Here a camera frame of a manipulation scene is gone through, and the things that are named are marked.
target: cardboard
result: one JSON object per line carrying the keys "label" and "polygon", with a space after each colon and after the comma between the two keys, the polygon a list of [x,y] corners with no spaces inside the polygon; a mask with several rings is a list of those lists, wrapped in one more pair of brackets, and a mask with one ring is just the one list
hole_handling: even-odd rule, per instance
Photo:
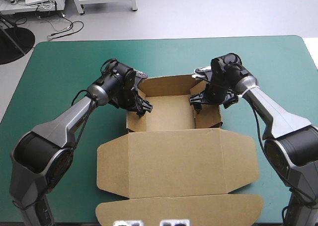
{"label": "cardboard", "polygon": [[147,198],[101,203],[96,215],[102,226],[118,219],[142,219],[145,226],[159,226],[164,219],[189,219],[191,226],[251,226],[262,205],[259,195]]}
{"label": "cardboard", "polygon": [[258,177],[254,140],[218,128],[129,133],[97,149],[97,186],[130,199],[227,194]]}
{"label": "cardboard", "polygon": [[115,221],[188,219],[191,226],[252,225],[262,209],[258,195],[228,194],[259,177],[251,137],[222,130],[217,105],[197,114],[189,95],[205,83],[190,75],[146,79],[139,94],[151,114],[127,113],[130,133],[97,149],[97,186],[129,200],[102,203],[102,226]]}
{"label": "cardboard", "polygon": [[203,105],[196,114],[189,96],[205,88],[203,81],[191,75],[148,78],[139,85],[139,94],[153,105],[152,112],[138,117],[127,113],[127,129],[132,132],[169,131],[219,127],[222,122],[218,105]]}

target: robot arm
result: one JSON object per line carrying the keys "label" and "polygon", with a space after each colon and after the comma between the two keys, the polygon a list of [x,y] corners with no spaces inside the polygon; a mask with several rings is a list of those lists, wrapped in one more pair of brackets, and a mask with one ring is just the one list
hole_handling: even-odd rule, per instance
{"label": "robot arm", "polygon": [[291,114],[267,96],[257,79],[230,53],[214,58],[210,67],[196,69],[193,77],[205,80],[203,92],[190,97],[197,112],[201,104],[223,104],[225,108],[244,98],[264,121],[259,141],[266,158],[292,195],[286,226],[313,226],[318,216],[318,129],[303,117]]}
{"label": "robot arm", "polygon": [[83,127],[77,140],[75,132],[85,126],[96,107],[110,103],[139,116],[152,110],[150,103],[138,95],[138,84],[148,77],[146,74],[116,59],[106,61],[102,68],[101,76],[82,90],[87,92],[84,98],[56,119],[35,126],[11,152],[10,194],[26,226],[55,225],[45,194],[71,166]]}

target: electrical cable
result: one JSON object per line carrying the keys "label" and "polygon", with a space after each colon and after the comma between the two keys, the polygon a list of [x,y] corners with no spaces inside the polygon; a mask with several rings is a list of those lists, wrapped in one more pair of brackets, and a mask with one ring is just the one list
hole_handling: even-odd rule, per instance
{"label": "electrical cable", "polygon": [[[260,125],[259,125],[259,121],[258,121],[258,117],[257,117],[257,113],[256,113],[256,110],[255,110],[255,107],[253,106],[252,103],[250,103],[249,101],[247,101],[252,110],[253,110],[253,114],[254,114],[254,117],[255,117],[255,120],[256,120],[256,127],[257,127],[257,136],[258,136],[258,141],[259,141],[259,144],[261,146],[261,149],[262,149],[262,152],[263,154],[265,155],[267,161],[269,162],[269,164],[272,166],[272,168],[275,170],[275,172],[278,174],[279,177],[281,177],[283,179],[283,181],[285,181],[287,184],[289,184],[292,188],[290,188],[289,190],[292,192],[292,193],[295,193],[295,196],[297,197],[297,199],[299,200],[299,202],[301,202],[305,207],[311,209],[311,210],[314,210],[314,209],[318,209],[318,207],[313,207],[314,205],[316,205],[316,201],[314,198],[312,198],[311,196],[309,196],[308,194],[306,194],[304,191],[302,191],[301,189],[299,189],[298,187],[296,187],[293,183],[291,183],[284,175],[282,175],[278,170],[276,170],[275,166],[273,165],[273,163],[269,160],[266,152],[265,152],[265,149],[264,149],[264,145],[263,145],[263,142],[262,142],[262,139],[261,139],[261,136],[260,136]],[[301,198],[301,196],[299,194],[302,194],[304,195],[305,197],[307,197],[308,199],[310,199],[310,202],[305,202],[303,200],[303,198]],[[285,222],[285,217],[284,217],[284,213],[287,209],[291,208],[292,206],[285,206],[282,210],[282,218],[283,218],[283,225],[286,225],[284,222]]]}
{"label": "electrical cable", "polygon": [[72,100],[71,106],[74,105],[75,100],[76,100],[76,99],[78,98],[78,96],[79,96],[81,93],[83,93],[83,92],[86,92],[86,95],[87,95],[89,98],[91,98],[91,101],[90,101],[90,103],[89,103],[89,107],[88,107],[88,110],[87,110],[87,113],[86,113],[86,116],[85,116],[83,125],[82,125],[82,127],[81,127],[81,129],[80,129],[78,138],[77,138],[77,140],[76,140],[76,143],[75,143],[74,147],[72,147],[72,148],[73,148],[73,151],[75,151],[75,149],[77,148],[77,146],[78,146],[78,144],[79,144],[81,135],[82,135],[82,133],[83,133],[83,131],[84,131],[84,128],[85,128],[86,123],[87,123],[87,121],[88,121],[88,118],[89,118],[89,116],[90,116],[90,112],[91,112],[91,110],[92,110],[93,104],[94,104],[94,102],[96,103],[96,99],[97,99],[95,96],[92,96],[86,89],[82,89],[82,90],[80,90],[80,91],[76,94],[75,98]]}

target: white strap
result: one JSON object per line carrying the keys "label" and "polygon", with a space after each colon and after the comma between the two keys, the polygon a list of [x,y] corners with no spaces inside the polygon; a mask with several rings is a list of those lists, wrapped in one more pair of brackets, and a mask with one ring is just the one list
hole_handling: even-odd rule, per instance
{"label": "white strap", "polygon": [[246,94],[246,92],[251,90],[252,88],[259,88],[259,86],[258,85],[253,85],[253,86],[248,87],[242,94],[238,94],[238,97],[239,98],[243,98],[244,94]]}

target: green tabletop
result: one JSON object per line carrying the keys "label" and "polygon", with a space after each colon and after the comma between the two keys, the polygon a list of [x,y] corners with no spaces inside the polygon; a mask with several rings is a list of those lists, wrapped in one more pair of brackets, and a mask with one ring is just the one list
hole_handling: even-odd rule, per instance
{"label": "green tabletop", "polygon": [[[318,125],[317,69],[298,36],[38,44],[0,124],[0,221],[21,221],[9,195],[9,152],[34,125],[66,110],[75,94],[99,76],[105,60],[117,58],[149,76],[180,75],[207,66],[213,57],[228,52],[241,56],[264,92],[288,111]],[[250,135],[257,142],[255,119],[244,100],[227,110],[222,108],[222,115],[223,129]],[[97,188],[96,149],[125,134],[125,120],[125,111],[111,105],[99,107],[91,115],[71,168],[48,195],[57,222],[96,222],[99,203],[124,199]],[[281,222],[290,192],[256,144],[260,179],[234,193],[260,194],[264,207],[258,221]]]}

